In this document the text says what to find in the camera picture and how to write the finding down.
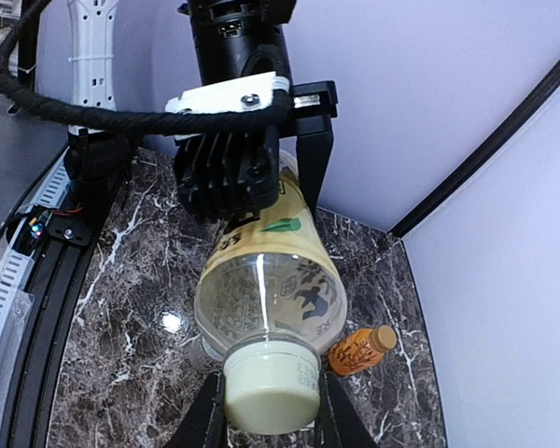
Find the pale cream bottle cap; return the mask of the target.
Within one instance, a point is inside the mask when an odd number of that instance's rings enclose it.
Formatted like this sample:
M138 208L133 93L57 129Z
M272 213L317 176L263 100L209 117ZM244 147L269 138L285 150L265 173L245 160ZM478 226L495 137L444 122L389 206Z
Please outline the pale cream bottle cap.
M320 407L317 352L300 343L249 343L223 363L224 408L237 428L281 435L313 422Z

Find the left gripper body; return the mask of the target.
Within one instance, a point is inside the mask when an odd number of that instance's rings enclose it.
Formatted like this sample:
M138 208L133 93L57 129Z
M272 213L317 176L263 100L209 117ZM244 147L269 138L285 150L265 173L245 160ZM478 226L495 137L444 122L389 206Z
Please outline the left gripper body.
M247 79L242 94L242 111L263 111L273 104L274 95L284 93L292 106L283 121L243 133L248 140L281 140L310 134L332 133L331 121L338 115L338 96L333 81L292 85L288 79Z

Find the right black frame post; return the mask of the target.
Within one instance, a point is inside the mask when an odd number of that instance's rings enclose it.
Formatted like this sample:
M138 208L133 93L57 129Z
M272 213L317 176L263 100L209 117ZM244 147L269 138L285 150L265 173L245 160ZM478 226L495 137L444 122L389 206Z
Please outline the right black frame post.
M560 59L485 140L389 232L402 238L449 199L531 119L560 87Z

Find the black front rail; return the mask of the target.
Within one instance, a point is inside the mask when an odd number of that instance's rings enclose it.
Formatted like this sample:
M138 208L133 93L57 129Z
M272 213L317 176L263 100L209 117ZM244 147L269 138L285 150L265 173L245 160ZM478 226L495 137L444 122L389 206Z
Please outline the black front rail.
M0 447L44 447L66 337L93 250L123 182L107 181L100 202L53 217L23 291L32 307L24 327L0 426Z

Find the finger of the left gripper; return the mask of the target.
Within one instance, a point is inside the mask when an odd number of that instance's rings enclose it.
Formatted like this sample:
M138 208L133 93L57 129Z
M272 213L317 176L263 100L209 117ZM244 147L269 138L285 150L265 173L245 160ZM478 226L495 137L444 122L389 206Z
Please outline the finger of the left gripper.
M333 143L333 131L310 133L297 137L296 154L300 188L310 210L317 208Z

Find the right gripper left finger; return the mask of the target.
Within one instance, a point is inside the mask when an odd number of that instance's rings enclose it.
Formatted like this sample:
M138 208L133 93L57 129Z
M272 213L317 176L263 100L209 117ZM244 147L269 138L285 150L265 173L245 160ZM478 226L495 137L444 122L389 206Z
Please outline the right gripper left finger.
M220 371L205 379L186 415L165 448L219 448L227 446L224 411L225 377Z

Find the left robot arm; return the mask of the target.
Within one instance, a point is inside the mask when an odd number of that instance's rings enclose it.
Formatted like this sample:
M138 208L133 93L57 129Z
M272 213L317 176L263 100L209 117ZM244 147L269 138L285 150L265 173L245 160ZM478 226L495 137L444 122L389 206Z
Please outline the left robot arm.
M71 48L43 88L105 111L176 114L261 109L274 90L293 101L281 123L253 132L147 133L173 156L180 202L198 220L258 216L280 197L279 143L296 141L296 176L315 209L333 146L331 81L292 80L282 25L289 1L68 1Z

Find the yellow tea bottle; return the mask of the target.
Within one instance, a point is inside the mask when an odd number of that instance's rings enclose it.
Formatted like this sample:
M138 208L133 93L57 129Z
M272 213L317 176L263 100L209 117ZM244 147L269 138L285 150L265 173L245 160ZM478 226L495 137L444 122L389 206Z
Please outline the yellow tea bottle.
M345 323L345 289L303 198L297 161L283 151L279 167L277 201L223 228L196 289L203 349L222 373L230 353L264 341L307 346L322 369Z

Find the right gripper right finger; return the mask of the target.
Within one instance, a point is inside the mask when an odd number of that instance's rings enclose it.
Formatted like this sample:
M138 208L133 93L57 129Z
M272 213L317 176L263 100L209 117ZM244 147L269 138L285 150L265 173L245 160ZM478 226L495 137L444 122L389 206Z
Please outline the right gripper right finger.
M338 377L328 371L319 376L320 406L315 419L315 447L376 448Z

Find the orange tea bottle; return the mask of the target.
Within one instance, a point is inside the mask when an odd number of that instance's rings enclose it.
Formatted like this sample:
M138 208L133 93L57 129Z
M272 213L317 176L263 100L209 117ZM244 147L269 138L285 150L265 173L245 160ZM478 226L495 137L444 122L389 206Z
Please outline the orange tea bottle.
M387 325L359 329L330 348L329 366L340 376L353 375L377 365L397 342L396 332Z

